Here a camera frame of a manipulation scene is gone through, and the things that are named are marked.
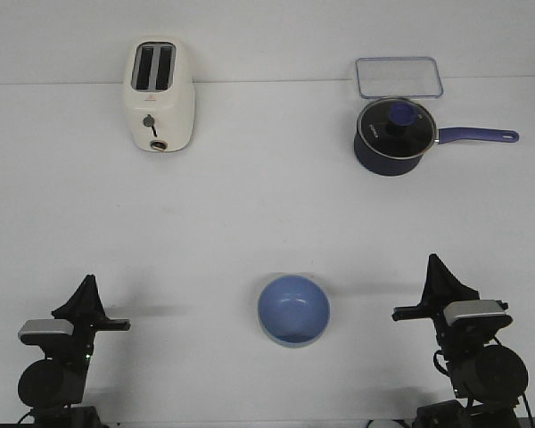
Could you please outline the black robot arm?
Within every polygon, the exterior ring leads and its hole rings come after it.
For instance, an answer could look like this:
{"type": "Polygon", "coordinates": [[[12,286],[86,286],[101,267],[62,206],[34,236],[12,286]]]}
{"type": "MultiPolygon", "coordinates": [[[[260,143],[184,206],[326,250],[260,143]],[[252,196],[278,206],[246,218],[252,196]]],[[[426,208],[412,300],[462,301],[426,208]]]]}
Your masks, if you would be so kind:
{"type": "Polygon", "coordinates": [[[421,300],[396,307],[397,321],[430,319],[439,348],[432,362],[455,398],[419,407],[414,427],[519,427],[514,409],[526,404],[529,374],[521,357],[496,337],[512,324],[502,300],[485,300],[431,254],[421,300]]]}
{"type": "Polygon", "coordinates": [[[18,382],[19,398],[29,407],[34,427],[105,426],[94,406],[81,404],[95,336],[129,329],[129,320],[107,317],[94,275],[85,276],[50,318],[23,324],[18,332],[21,343],[44,352],[18,382]]]}

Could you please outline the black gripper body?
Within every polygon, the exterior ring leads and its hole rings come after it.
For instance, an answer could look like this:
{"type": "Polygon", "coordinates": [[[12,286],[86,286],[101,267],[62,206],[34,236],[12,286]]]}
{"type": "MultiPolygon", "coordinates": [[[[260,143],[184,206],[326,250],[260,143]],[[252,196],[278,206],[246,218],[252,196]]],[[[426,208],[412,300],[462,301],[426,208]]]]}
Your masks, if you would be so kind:
{"type": "Polygon", "coordinates": [[[77,315],[62,314],[59,309],[52,312],[55,320],[69,322],[71,334],[56,333],[46,340],[45,357],[61,362],[72,370],[87,370],[93,356],[95,335],[99,332],[128,331],[129,319],[111,319],[103,312],[81,312],[77,315]]]}
{"type": "Polygon", "coordinates": [[[431,307],[419,303],[416,306],[396,307],[392,319],[402,321],[430,318],[443,357],[447,361],[458,361],[482,349],[500,329],[512,324],[513,318],[507,313],[509,304],[502,300],[497,301],[506,311],[503,317],[470,318],[449,326],[442,313],[449,303],[431,307]]]}

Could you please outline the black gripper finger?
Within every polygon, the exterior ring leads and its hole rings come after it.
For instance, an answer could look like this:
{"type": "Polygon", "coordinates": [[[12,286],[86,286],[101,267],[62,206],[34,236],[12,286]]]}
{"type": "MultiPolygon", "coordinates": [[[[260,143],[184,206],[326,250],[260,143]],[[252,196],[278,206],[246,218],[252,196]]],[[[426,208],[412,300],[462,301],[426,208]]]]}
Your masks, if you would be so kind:
{"type": "Polygon", "coordinates": [[[450,303],[453,301],[478,300],[478,291],[462,284],[446,267],[442,260],[435,257],[434,291],[440,301],[450,303]]]}
{"type": "Polygon", "coordinates": [[[95,275],[91,275],[91,290],[92,290],[92,312],[95,314],[95,317],[100,321],[107,321],[109,318],[107,317],[101,297],[99,295],[98,285],[96,282],[95,275]]]}
{"type": "Polygon", "coordinates": [[[421,302],[427,306],[435,306],[437,299],[439,298],[438,293],[438,274],[439,274],[439,262],[440,259],[437,254],[433,253],[429,255],[426,278],[424,282],[424,290],[422,293],[421,302]]]}
{"type": "Polygon", "coordinates": [[[66,303],[52,311],[55,319],[75,320],[89,316],[94,309],[94,276],[87,275],[66,303]]]}

